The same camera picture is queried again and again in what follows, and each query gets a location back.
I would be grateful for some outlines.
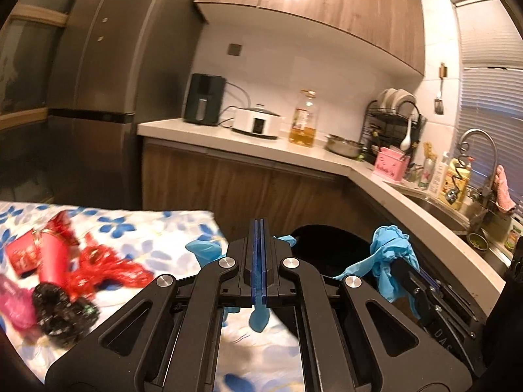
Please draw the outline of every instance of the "spatula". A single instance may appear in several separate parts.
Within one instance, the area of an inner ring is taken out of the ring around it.
[[[441,99],[443,96],[443,79],[447,77],[447,67],[444,63],[441,63],[439,67],[439,92],[436,95],[436,98],[434,99],[434,112],[436,115],[442,115],[444,113],[444,107],[443,107],[443,100]]]

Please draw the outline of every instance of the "pink cloth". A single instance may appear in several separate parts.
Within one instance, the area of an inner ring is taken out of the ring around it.
[[[32,290],[21,289],[15,282],[0,274],[0,312],[18,331],[30,329],[36,324]]]
[[[505,168],[502,165],[498,165],[496,169],[496,176],[494,177],[494,185],[498,191],[498,201],[496,204],[501,212],[510,212],[515,208],[516,203],[511,199],[511,195],[508,192],[507,176],[505,174]]]

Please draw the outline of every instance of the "blue latex glove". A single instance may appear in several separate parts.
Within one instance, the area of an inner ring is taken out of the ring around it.
[[[296,244],[296,239],[292,236],[278,237],[278,239],[286,241],[291,246],[294,246]],[[194,253],[196,259],[198,260],[198,263],[200,264],[200,268],[207,265],[209,262],[213,262],[217,259],[220,259],[223,256],[220,245],[212,241],[193,240],[192,242],[187,243],[185,245],[185,248],[189,252]],[[258,333],[261,333],[265,329],[267,323],[269,323],[270,317],[269,309],[262,303],[261,300],[261,294],[259,296],[256,295],[254,311],[250,314],[249,317],[250,328]],[[239,312],[239,308],[226,307],[223,313],[222,327],[225,327],[227,325],[227,316],[230,313],[234,314]]]
[[[291,247],[296,244],[296,239],[292,236],[282,236],[278,237],[278,239],[286,241],[288,244],[291,245]],[[256,300],[254,303],[254,311],[250,314],[249,317],[250,328],[258,333],[261,333],[265,329],[267,323],[269,323],[270,317],[269,309],[262,303],[261,300],[261,293],[257,293]]]
[[[372,274],[378,279],[380,294],[389,302],[408,296],[412,313],[417,318],[420,318],[414,306],[414,298],[406,293],[391,275],[391,262],[397,258],[405,259],[419,271],[419,262],[409,243],[409,235],[403,234],[395,225],[380,227],[374,232],[372,244],[370,245],[370,254],[369,258],[347,267],[342,274],[334,278],[341,280],[346,275],[351,274],[363,277],[372,270]]]
[[[194,253],[200,268],[222,257],[222,248],[214,241],[193,240],[185,245],[185,249]]]
[[[281,236],[281,237],[278,237],[278,239],[286,241],[288,244],[291,245],[291,248],[296,244],[296,239],[292,236]]]

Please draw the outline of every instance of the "wall switch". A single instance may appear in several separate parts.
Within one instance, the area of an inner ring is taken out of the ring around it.
[[[227,54],[229,56],[240,56],[242,52],[242,46],[241,44],[229,44]]]

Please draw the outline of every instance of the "metal screw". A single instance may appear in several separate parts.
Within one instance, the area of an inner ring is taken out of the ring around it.
[[[353,289],[356,289],[362,285],[362,279],[357,275],[350,275],[345,279],[345,284]]]
[[[218,265],[221,268],[231,268],[234,266],[234,264],[236,264],[236,261],[233,258],[229,258],[228,256],[220,259],[220,261],[218,262]]]
[[[285,258],[283,260],[284,267],[296,268],[298,265],[300,265],[300,261],[298,261],[296,258]]]
[[[161,275],[156,279],[156,284],[160,287],[169,287],[173,284],[173,278],[167,274]]]

